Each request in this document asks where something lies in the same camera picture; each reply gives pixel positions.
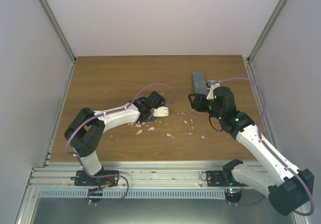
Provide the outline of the grey glasses case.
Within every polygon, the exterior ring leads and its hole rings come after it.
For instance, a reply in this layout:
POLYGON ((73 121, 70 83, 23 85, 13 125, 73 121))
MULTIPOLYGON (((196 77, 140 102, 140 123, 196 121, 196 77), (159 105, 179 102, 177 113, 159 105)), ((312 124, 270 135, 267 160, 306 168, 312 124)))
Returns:
POLYGON ((156 121, 157 117, 153 117, 153 110, 155 108, 159 108, 160 106, 165 106, 165 98, 163 95, 161 95, 160 93, 153 91, 148 97, 147 100, 149 101, 149 103, 151 104, 151 116, 149 117, 149 121, 153 122, 156 121))

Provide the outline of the teal glasses case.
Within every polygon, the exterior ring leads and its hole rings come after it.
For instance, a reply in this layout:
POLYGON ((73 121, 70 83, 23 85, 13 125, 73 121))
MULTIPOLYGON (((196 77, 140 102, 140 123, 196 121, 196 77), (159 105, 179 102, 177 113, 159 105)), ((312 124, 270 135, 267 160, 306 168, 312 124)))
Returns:
POLYGON ((192 77, 193 77, 194 93, 207 95, 207 85, 206 85, 204 72, 193 71, 192 77))

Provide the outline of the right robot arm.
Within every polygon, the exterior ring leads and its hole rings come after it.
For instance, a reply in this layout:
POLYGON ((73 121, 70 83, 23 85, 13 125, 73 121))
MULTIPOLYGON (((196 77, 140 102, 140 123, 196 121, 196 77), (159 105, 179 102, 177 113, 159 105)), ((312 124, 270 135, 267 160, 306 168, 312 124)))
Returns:
POLYGON ((295 212, 311 202, 314 175, 300 170, 286 160, 260 134, 258 126, 246 113, 237 110, 234 94, 228 87, 211 86, 208 95, 189 94, 192 109, 216 118, 221 129, 242 144, 267 171, 261 174, 238 159, 225 164, 222 180, 227 186, 240 183, 267 197, 272 207, 281 215, 295 212))

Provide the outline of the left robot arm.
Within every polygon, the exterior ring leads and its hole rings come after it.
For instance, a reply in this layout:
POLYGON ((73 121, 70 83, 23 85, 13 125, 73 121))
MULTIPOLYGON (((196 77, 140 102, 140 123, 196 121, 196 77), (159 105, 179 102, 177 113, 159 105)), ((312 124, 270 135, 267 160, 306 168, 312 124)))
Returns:
POLYGON ((125 124, 149 122, 160 115, 166 117, 168 108, 162 94, 153 91, 148 96, 141 96, 120 107, 92 111, 86 107, 80 110, 64 136, 67 140, 65 152, 78 158, 84 168, 86 180, 93 186, 103 181, 103 167, 98 159, 96 149, 102 135, 110 129, 125 124))

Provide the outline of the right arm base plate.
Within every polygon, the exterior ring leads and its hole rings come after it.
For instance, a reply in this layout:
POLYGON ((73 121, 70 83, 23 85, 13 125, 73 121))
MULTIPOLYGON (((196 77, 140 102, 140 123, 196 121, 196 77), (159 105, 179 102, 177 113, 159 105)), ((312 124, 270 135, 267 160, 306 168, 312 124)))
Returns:
POLYGON ((199 173, 199 178, 201 181, 206 182, 208 187, 247 187, 247 185, 242 183, 226 180, 223 176, 223 171, 203 171, 199 173))

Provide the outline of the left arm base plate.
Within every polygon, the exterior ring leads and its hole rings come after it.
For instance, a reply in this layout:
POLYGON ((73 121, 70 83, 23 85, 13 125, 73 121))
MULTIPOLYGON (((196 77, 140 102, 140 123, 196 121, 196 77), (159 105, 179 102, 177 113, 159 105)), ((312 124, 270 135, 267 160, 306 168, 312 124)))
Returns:
POLYGON ((76 175, 70 179, 74 181, 75 186, 96 186, 98 188, 114 187, 118 185, 118 177, 116 176, 118 174, 119 171, 117 170, 101 170, 95 176, 108 175, 108 177, 93 178, 88 176, 83 170, 78 170, 76 175))

